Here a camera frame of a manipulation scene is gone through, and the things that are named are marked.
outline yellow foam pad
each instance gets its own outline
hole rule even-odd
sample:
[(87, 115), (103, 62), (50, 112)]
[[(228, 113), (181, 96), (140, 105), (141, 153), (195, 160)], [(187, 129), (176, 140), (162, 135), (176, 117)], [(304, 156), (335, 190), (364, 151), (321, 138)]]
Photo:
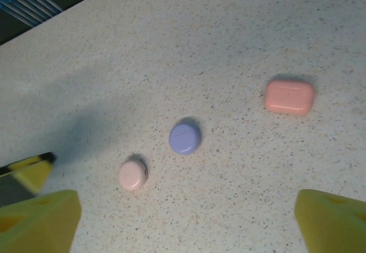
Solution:
[(301, 190), (295, 217), (309, 253), (366, 252), (366, 203), (317, 190)]
[(1, 253), (67, 253), (80, 220), (76, 191), (65, 190), (0, 208)]

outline pink round object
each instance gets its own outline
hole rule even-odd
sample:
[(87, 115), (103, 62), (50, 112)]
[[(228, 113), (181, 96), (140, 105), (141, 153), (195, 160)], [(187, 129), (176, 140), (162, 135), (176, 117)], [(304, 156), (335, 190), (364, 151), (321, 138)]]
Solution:
[(147, 178), (146, 167), (138, 160), (129, 160), (120, 169), (120, 184), (124, 189), (137, 190), (145, 184)]

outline white granite countertop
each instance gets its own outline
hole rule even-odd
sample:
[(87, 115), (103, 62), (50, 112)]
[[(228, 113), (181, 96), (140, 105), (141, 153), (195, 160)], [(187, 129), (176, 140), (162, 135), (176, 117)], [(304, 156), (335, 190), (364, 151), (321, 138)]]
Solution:
[[(306, 252), (300, 189), (366, 200), (365, 3), (85, 0), (0, 47), (1, 163), (58, 155), (44, 193), (79, 192), (72, 253)], [(315, 86), (309, 115), (264, 109), (278, 74)], [(183, 117), (190, 156), (168, 144)]]

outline small round container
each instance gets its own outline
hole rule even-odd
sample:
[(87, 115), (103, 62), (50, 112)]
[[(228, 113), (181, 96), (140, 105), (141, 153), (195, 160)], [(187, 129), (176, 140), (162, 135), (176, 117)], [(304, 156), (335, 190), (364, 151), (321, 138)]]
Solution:
[(126, 190), (138, 190), (148, 178), (148, 171), (138, 160), (129, 160), (121, 166), (119, 179), (121, 186)]
[(200, 130), (191, 124), (177, 124), (169, 135), (170, 147), (175, 153), (180, 155), (192, 154), (200, 146), (200, 143)]

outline lavender round object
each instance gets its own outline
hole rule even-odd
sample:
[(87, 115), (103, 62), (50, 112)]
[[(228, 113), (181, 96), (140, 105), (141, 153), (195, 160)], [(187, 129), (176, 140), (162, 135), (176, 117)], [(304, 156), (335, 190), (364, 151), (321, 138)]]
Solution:
[(181, 155), (192, 154), (201, 142), (198, 128), (186, 123), (180, 123), (170, 131), (169, 144), (175, 153)]

